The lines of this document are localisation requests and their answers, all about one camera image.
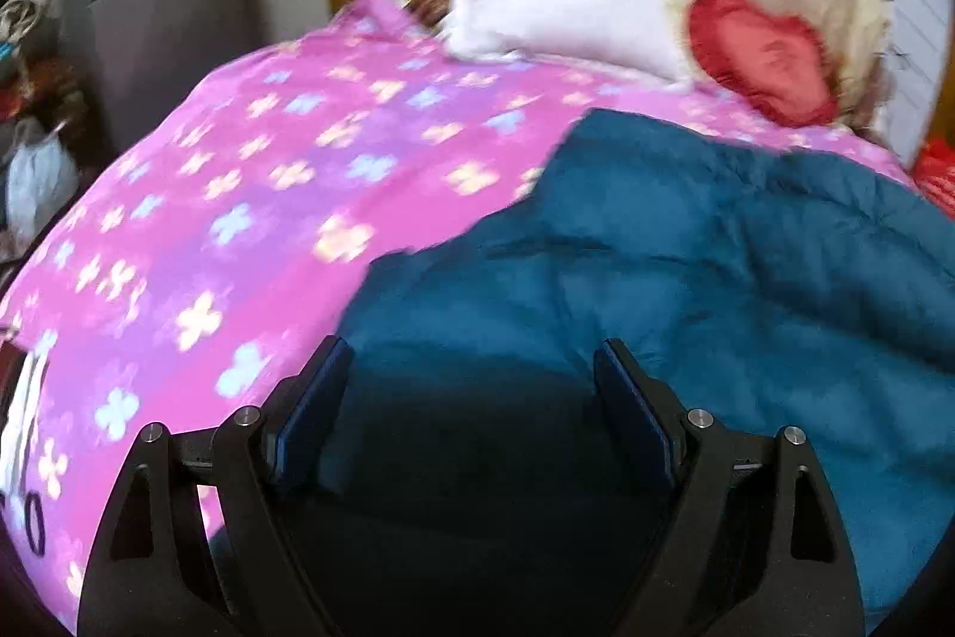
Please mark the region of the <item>teal puffer jacket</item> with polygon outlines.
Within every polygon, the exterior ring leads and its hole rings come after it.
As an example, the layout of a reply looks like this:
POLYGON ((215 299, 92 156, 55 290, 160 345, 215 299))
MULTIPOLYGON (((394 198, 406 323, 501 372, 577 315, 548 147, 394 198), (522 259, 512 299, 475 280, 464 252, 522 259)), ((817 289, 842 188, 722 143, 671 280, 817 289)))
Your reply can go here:
POLYGON ((860 635, 953 629, 953 226, 857 163, 598 112, 528 196, 371 267, 285 524, 332 635, 623 635, 641 501, 596 398, 627 345, 688 409, 798 427, 860 635))

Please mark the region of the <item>pink floral bed sheet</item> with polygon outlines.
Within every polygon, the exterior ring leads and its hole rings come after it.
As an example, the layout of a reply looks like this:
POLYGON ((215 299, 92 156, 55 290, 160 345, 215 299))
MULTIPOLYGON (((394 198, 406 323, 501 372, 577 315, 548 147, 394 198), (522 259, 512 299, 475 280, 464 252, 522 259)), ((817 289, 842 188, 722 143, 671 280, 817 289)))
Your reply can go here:
POLYGON ((53 619, 75 624, 98 514, 141 427, 207 427, 262 401, 371 260, 526 196, 597 107, 903 178, 845 128, 784 130, 725 92, 450 60, 389 0, 225 64, 102 173, 2 299, 3 327, 44 372, 11 429, 2 518, 53 619))

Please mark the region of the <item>white plastic bag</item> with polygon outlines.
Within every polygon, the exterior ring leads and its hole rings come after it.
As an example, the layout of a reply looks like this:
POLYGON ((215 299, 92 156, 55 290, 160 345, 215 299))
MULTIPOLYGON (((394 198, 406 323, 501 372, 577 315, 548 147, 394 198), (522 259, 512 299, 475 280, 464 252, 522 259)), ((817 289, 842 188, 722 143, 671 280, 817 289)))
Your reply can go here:
POLYGON ((3 215, 16 251, 24 252, 53 217, 76 196, 79 174, 58 131, 28 116, 14 124, 3 162, 3 215))

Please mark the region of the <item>red shopping bag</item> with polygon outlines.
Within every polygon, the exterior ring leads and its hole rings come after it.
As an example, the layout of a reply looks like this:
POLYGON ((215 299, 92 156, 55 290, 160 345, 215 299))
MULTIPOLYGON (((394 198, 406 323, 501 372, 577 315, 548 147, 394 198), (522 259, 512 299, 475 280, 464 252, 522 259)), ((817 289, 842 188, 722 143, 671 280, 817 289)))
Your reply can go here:
POLYGON ((926 199, 955 219, 955 150, 943 137, 933 137, 923 144, 911 178, 926 199))

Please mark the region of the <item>red heart cushion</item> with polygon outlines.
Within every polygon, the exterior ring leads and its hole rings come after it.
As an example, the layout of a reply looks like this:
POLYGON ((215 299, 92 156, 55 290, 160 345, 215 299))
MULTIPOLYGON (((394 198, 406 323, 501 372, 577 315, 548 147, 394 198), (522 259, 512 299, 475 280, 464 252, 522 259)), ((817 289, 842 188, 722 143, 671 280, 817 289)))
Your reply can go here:
POLYGON ((693 0, 686 34, 704 73, 778 126, 837 118, 824 41, 801 16, 767 13, 754 0, 693 0))

